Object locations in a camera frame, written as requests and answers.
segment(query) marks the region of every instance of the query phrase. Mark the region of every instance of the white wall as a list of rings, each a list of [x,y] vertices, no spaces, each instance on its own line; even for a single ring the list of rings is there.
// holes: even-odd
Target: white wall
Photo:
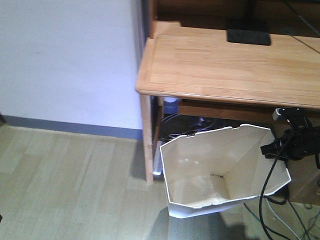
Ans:
[[[0,1],[0,113],[141,129],[139,2]]]

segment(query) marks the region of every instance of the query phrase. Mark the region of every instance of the power strip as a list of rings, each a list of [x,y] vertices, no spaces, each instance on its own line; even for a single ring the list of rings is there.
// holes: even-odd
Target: power strip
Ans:
[[[162,160],[161,160],[161,153],[160,153],[160,147],[163,144],[162,141],[158,141],[156,143],[156,149],[154,154],[154,161],[153,161],[153,175],[161,175],[163,166],[162,166]]]

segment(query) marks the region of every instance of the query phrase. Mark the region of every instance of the black cable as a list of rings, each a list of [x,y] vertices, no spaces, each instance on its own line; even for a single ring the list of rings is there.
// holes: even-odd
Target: black cable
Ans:
[[[311,28],[316,34],[318,34],[320,36],[320,32],[310,24],[310,22],[308,22],[304,17],[302,17],[286,0],[282,0],[285,5],[287,5],[287,7],[298,17],[300,18],[309,28]]]
[[[291,206],[291,208],[293,209],[295,215],[296,215],[297,218],[299,219],[299,222],[301,223],[301,225],[302,225],[302,227],[303,227],[303,229],[304,229],[304,232],[305,232],[306,236],[308,237],[309,240],[311,240],[311,238],[310,238],[310,236],[309,236],[309,234],[308,234],[308,231],[307,231],[304,223],[303,223],[302,220],[301,220],[301,217],[299,216],[297,210],[296,210],[295,207],[292,205],[292,203],[291,203],[291,201],[290,201],[289,199],[288,199],[288,203],[290,204],[290,206]]]
[[[258,222],[261,223],[261,221],[260,221],[260,219],[257,217],[257,215],[255,215],[255,213],[254,213],[245,203],[244,203],[243,205],[244,205],[245,208],[249,211],[249,213],[251,213],[251,215],[254,216],[254,218],[257,219]],[[287,236],[285,236],[285,235],[283,235],[283,234],[281,234],[281,233],[279,233],[279,232],[271,229],[271,228],[268,227],[267,225],[265,225],[265,227],[266,227],[266,229],[268,229],[270,232],[272,232],[272,233],[274,233],[274,234],[276,234],[276,235],[278,235],[278,236],[280,236],[280,237],[282,237],[282,238],[284,238],[284,239],[291,240],[291,239],[288,238]]]
[[[268,230],[267,230],[267,228],[266,228],[266,225],[265,225],[265,222],[264,222],[264,218],[263,218],[263,214],[262,214],[262,200],[263,200],[263,198],[264,198],[264,194],[265,194],[265,190],[266,190],[267,184],[268,184],[269,179],[270,179],[270,177],[271,177],[271,174],[272,174],[272,172],[273,172],[273,170],[274,170],[274,168],[275,168],[275,166],[276,166],[276,163],[277,163],[277,161],[279,160],[279,158],[280,158],[281,154],[283,153],[284,149],[286,148],[286,146],[288,145],[288,143],[289,143],[290,140],[292,139],[292,137],[293,137],[293,135],[291,135],[291,136],[289,137],[289,139],[288,139],[288,140],[285,142],[285,144],[281,147],[281,149],[280,149],[277,157],[274,159],[274,162],[273,162],[273,164],[272,164],[272,166],[271,166],[271,169],[270,169],[270,171],[269,171],[269,173],[268,173],[268,175],[267,175],[267,177],[266,177],[266,179],[265,179],[265,181],[264,181],[264,184],[263,184],[263,187],[262,187],[262,190],[261,190],[261,194],[260,194],[260,198],[259,198],[259,219],[260,219],[260,222],[261,222],[261,226],[262,226],[262,228],[263,228],[263,231],[264,231],[265,235],[268,237],[269,240],[274,240],[274,239],[271,237],[270,233],[268,232]]]
[[[282,200],[282,201],[277,201],[277,200],[274,200],[273,198],[271,198],[271,197],[269,197],[269,196],[265,196],[265,198],[266,198],[269,202],[271,202],[271,203],[273,203],[273,204],[285,205],[285,204],[287,203],[287,199],[284,199],[284,200]]]
[[[314,226],[317,226],[316,222],[317,222],[319,216],[320,216],[320,210],[318,211],[318,213],[314,217],[309,218],[308,229],[307,229],[307,232],[304,232],[303,239],[305,239],[306,234],[309,233],[314,228]]]

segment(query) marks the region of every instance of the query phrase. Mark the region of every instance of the desk leg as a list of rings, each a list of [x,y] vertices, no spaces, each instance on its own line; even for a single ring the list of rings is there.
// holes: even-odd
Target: desk leg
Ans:
[[[143,150],[145,162],[145,176],[148,183],[154,180],[153,175],[153,149],[152,149],[152,120],[151,97],[140,94],[140,109],[142,115]]]

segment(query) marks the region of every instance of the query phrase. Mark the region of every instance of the monitor stand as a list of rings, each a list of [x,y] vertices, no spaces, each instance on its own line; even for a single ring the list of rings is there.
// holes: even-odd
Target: monitor stand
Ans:
[[[243,18],[227,19],[227,41],[240,44],[271,45],[265,21],[254,18],[256,0],[248,0]]]

